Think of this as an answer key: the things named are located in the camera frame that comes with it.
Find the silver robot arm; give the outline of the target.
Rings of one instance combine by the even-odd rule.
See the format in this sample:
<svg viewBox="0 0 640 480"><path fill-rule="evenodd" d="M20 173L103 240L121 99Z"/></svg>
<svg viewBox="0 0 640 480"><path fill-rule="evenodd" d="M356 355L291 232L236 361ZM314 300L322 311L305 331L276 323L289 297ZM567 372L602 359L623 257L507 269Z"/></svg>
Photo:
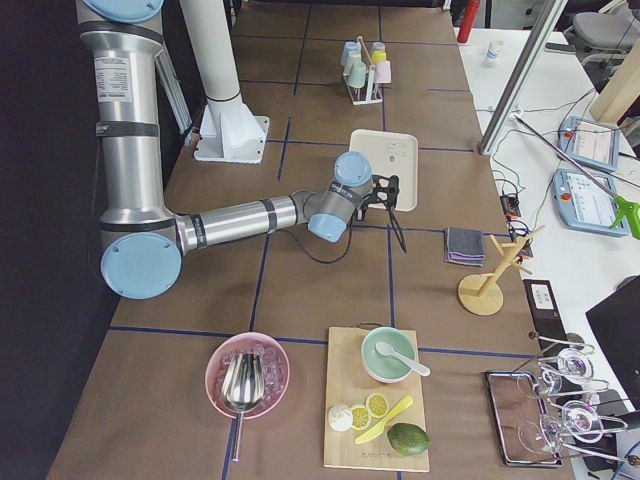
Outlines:
<svg viewBox="0 0 640 480"><path fill-rule="evenodd" d="M76 1L82 42L93 52L108 208L100 217L106 284L130 299L148 299L178 279L189 251L307 224L337 242L354 215L382 204L392 222L400 180L372 172L370 158L341 154L324 193L308 190L196 214L166 207L156 76L179 127L191 116L163 35L164 1ZM203 161L259 163L270 120L255 116L239 87L223 1L180 1L206 107Z"/></svg>

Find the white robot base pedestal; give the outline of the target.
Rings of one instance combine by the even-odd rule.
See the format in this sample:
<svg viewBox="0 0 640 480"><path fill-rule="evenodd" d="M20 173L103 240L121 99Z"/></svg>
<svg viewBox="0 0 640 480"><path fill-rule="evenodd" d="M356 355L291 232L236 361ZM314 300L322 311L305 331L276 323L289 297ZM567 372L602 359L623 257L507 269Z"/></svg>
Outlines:
<svg viewBox="0 0 640 480"><path fill-rule="evenodd" d="M181 9L207 98L195 158L259 163L270 120L253 115L242 99L224 4L183 1Z"/></svg>

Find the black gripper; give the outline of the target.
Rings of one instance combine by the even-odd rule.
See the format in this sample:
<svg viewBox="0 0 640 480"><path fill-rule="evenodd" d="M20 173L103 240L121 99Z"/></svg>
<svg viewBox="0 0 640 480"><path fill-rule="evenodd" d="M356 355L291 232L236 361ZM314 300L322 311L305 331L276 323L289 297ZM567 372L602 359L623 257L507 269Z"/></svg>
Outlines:
<svg viewBox="0 0 640 480"><path fill-rule="evenodd" d="M404 233L394 213L400 193L399 177L397 175L385 177L373 174L372 182L372 190L363 197L361 210L365 212L371 205L381 205L387 211L390 227L401 251L406 253L407 247Z"/></svg>

